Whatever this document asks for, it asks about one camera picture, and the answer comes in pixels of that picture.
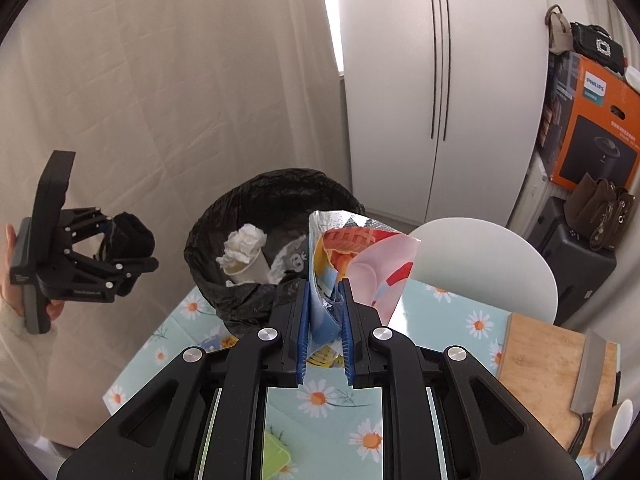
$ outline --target cleaver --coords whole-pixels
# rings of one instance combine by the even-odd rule
[[[600,379],[602,378],[602,368],[604,366],[604,355],[607,349],[607,340],[588,329],[582,350],[582,360],[580,361],[580,371],[578,380],[575,383],[574,398],[571,401],[572,412],[580,416],[580,429],[576,433],[574,440],[569,446],[569,455],[578,458],[578,453],[582,449],[587,432],[593,418],[593,407],[596,404]]]

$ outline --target finger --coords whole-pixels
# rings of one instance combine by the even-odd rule
[[[55,304],[51,301],[51,303],[47,305],[47,315],[49,316],[49,319],[52,321],[57,320],[60,317],[60,314],[62,314],[64,307],[64,301],[56,301]]]
[[[14,256],[15,249],[15,229],[11,224],[7,224],[4,227],[4,234],[6,235],[6,249],[4,251],[4,262],[7,268],[11,266],[11,258]]]

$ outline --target silver screw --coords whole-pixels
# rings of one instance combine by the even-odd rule
[[[270,326],[268,326],[267,328],[263,328],[262,330],[260,330],[260,332],[258,332],[258,337],[263,341],[271,341],[273,339],[276,339],[277,336],[278,331],[274,328],[271,328]]]
[[[182,358],[188,363],[194,363],[202,359],[202,350],[199,348],[187,348],[182,352]]]
[[[466,350],[459,346],[452,346],[447,350],[447,355],[454,361],[464,361],[466,359]]]
[[[393,331],[386,326],[379,326],[378,328],[375,328],[373,330],[373,337],[375,337],[376,339],[382,339],[382,341],[391,339],[391,336],[393,334]]]

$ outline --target floral tablecloth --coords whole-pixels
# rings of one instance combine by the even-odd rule
[[[408,280],[389,326],[425,348],[442,351],[453,344],[464,346],[495,374],[508,317],[504,310]],[[104,395],[104,402],[110,413],[116,412],[187,346],[212,351],[235,341],[194,288],[122,371]],[[278,480],[382,478],[380,389],[353,390],[341,368],[309,365],[299,389],[270,388],[266,430],[292,457],[276,475]],[[436,441],[442,477],[446,478],[438,432]],[[578,463],[585,477],[591,478],[593,461],[583,458]]]

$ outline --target cabinet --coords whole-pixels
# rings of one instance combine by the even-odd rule
[[[339,1],[356,197],[505,225],[540,122],[546,0]]]

